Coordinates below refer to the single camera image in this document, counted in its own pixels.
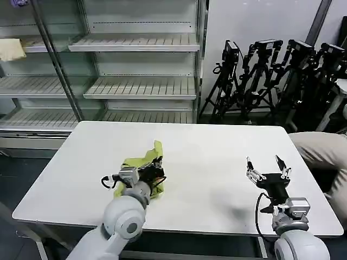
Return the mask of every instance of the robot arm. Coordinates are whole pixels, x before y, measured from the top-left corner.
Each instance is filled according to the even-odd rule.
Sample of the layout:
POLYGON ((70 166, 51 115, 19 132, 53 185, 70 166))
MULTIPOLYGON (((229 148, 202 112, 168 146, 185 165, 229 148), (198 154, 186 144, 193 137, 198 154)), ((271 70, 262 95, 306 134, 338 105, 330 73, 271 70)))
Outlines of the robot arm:
POLYGON ((128 241, 141 234, 152 185, 158 178, 165 179, 159 162, 142 168, 124 167, 118 175, 104 177, 104 186, 109 187, 105 180, 121 181, 126 188, 108 204, 102 224, 85 234, 67 259, 117 260, 128 241))
POLYGON ((291 168, 276 155, 281 173, 261 174, 247 157, 246 176, 259 188, 265 189, 271 201, 260 212, 273 215, 272 228, 280 238, 275 242, 278 260, 330 260, 326 245, 307 232, 307 213, 310 205, 306 198, 290 198, 286 187, 290 182, 291 168))

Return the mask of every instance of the camera tripod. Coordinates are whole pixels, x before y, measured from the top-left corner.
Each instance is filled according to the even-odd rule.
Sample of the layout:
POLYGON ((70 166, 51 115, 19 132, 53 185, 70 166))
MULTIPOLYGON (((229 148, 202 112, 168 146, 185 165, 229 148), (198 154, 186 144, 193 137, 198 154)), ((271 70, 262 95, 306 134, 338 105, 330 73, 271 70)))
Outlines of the camera tripod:
POLYGON ((337 66, 344 56, 344 49, 323 43, 319 52, 313 59, 311 69, 304 81, 304 91, 302 100, 298 104, 297 111, 293 116, 293 121, 297 122, 296 131, 310 131, 312 128, 308 118, 312 115, 324 114, 331 100, 330 96, 335 86, 334 76, 337 66), (323 64, 319 67, 319 61, 323 58, 323 64))
POLYGON ((314 70, 316 62, 313 59, 315 55, 314 47, 302 42, 289 40, 287 51, 285 53, 281 68, 279 69, 280 77, 284 77, 288 72, 288 78, 282 92, 278 94, 278 103, 275 107, 275 114, 280 112, 283 107, 289 111, 295 111, 295 108, 302 100, 304 89, 304 75, 314 70))
POLYGON ((283 41, 281 40, 265 40, 255 42, 254 44, 251 44, 249 46, 248 54, 245 56, 245 60, 242 65, 242 68, 245 70, 245 72, 240 76, 240 91, 244 96, 243 103, 241 104, 241 116, 244 121, 250 122, 248 114, 254 108, 270 108, 271 114, 273 114, 274 112, 275 106, 273 104, 271 91, 276 85, 278 85, 280 81, 280 64, 276 64, 276 60, 278 53, 281 50, 282 44, 283 41), (249 62, 253 57, 255 51, 258 51, 259 59, 250 71, 249 62), (269 69, 267 64, 271 55, 272 59, 269 69), (274 71, 278 73, 278 76, 275 80, 271 80, 274 71), (255 75, 251 86, 248 90, 246 90, 247 83, 252 78, 254 73, 255 75), (263 73, 265 74, 265 89, 257 91, 259 81, 263 73), (260 107, 261 101, 264 101, 268 106, 260 107))
POLYGON ((206 109, 206 106, 210 103, 213 105, 213 112, 210 123, 216 123, 221 121, 223 116, 230 108, 235 104, 234 96, 232 96, 233 84, 237 84, 236 78, 236 66, 239 62, 239 48, 235 43, 231 43, 226 40, 225 47, 222 54, 222 65, 217 63, 217 67, 213 70, 214 74, 219 75, 210 94, 206 98, 205 104, 201 109, 200 117, 206 109), (216 102, 211 100, 216 89, 219 89, 216 102))

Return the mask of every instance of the beige pants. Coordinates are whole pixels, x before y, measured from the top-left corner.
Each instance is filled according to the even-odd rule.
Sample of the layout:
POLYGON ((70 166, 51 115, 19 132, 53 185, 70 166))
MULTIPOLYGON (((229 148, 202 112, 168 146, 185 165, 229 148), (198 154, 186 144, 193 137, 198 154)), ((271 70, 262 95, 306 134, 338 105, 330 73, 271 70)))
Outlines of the beige pants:
POLYGON ((338 171, 326 197, 347 230, 347 136, 304 132, 290 137, 309 168, 338 171))

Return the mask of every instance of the white cloth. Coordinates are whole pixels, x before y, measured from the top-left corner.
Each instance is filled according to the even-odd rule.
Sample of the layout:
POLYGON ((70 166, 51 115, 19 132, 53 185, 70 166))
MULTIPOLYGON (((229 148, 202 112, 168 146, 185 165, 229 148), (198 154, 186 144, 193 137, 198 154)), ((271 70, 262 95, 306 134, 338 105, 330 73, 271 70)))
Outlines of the white cloth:
POLYGON ((25 57, 20 39, 0 39, 1 61, 14 61, 25 57))

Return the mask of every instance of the yellow cloth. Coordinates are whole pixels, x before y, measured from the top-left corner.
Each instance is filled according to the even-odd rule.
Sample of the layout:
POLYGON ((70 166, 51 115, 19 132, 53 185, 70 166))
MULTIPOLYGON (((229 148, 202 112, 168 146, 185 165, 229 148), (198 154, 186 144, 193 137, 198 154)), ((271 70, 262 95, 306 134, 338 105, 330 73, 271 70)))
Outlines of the yellow cloth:
POLYGON ((0 39, 1 61, 14 61, 25 57, 20 39, 0 39))
MULTIPOLYGON (((151 163, 155 158, 159 158, 163 156, 163 147, 162 143, 159 141, 154 141, 154 149, 147 151, 145 157, 143 158, 128 158, 125 159, 121 168, 123 167, 142 167, 148 163, 151 163)), ((116 190, 114 191, 113 195, 114 197, 121 196, 121 192, 124 189, 124 184, 119 183, 117 185, 116 190)), ((160 193, 164 192, 164 186, 163 184, 159 184, 157 187, 155 187, 152 191, 151 199, 157 197, 160 193)))

